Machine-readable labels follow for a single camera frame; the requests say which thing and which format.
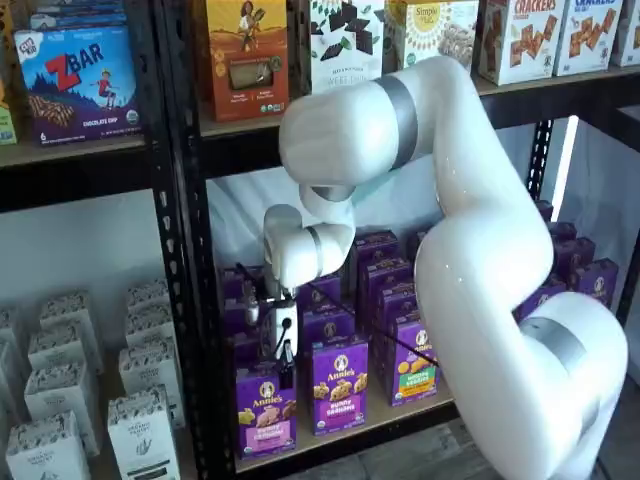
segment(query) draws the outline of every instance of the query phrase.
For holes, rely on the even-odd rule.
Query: child illustration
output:
[[[102,78],[91,85],[98,85],[98,95],[107,99],[105,108],[113,108],[116,106],[116,94],[113,90],[118,90],[117,87],[111,85],[109,79],[111,78],[111,72],[106,68],[102,70]]]

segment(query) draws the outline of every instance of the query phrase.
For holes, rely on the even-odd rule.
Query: floor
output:
[[[628,380],[591,480],[637,480],[640,388]],[[425,430],[285,480],[500,480],[461,420]]]

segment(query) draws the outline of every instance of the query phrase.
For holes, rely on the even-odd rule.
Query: white box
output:
[[[478,3],[478,0],[390,1],[387,8],[394,20],[391,28],[398,70],[420,60],[446,55],[470,71]]]
[[[82,328],[87,360],[96,373],[104,372],[102,337],[91,319],[89,293],[77,291],[61,295],[46,302],[40,311],[40,326],[52,327],[69,320],[78,321]]]
[[[175,345],[168,338],[125,348],[120,352],[118,367],[127,395],[163,385],[172,424],[174,428],[181,428],[185,418],[175,352]]]
[[[69,363],[86,363],[91,368],[78,322],[65,322],[33,334],[29,342],[29,363],[34,370]]]
[[[29,419],[27,405],[22,395],[24,385],[11,344],[0,340],[0,400],[7,416],[14,423]]]
[[[303,90],[322,93],[382,74],[384,0],[304,0]]]
[[[640,64],[640,0],[624,0],[611,61],[621,67]]]
[[[164,388],[111,400],[107,425],[122,478],[180,480]]]
[[[14,480],[89,480],[73,412],[11,429],[7,463]]]
[[[497,85],[551,77],[564,5],[565,0],[488,0],[478,73]]]
[[[606,70],[621,10],[622,0],[567,0],[553,73]]]
[[[34,370],[27,382],[24,399],[34,420],[72,410],[87,455],[100,454],[104,431],[93,374],[87,371],[86,363]]]
[[[148,283],[127,290],[127,310],[137,312],[157,303],[169,304],[169,287],[165,278],[156,278]]]

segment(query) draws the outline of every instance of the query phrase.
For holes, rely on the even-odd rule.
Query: orange box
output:
[[[226,122],[289,103],[286,0],[207,0],[214,113]]]

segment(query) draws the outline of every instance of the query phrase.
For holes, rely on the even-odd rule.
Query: cracker image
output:
[[[556,17],[555,15],[549,15],[549,18],[547,18],[547,23],[544,26],[544,39],[547,42],[551,41],[551,37],[553,36],[553,31],[555,30],[557,23],[558,17]]]
[[[599,23],[596,23],[596,26],[593,27],[593,30],[591,31],[589,40],[587,40],[587,47],[589,47],[591,50],[596,48],[598,40],[600,40],[600,35],[602,35],[602,27]]]
[[[522,42],[516,40],[511,42],[511,57],[510,64],[512,67],[517,67],[522,63]]]
[[[604,17],[604,21],[602,22],[602,31],[604,33],[609,33],[611,29],[611,25],[613,25],[613,21],[616,18],[616,11],[613,8],[607,10],[607,14]]]

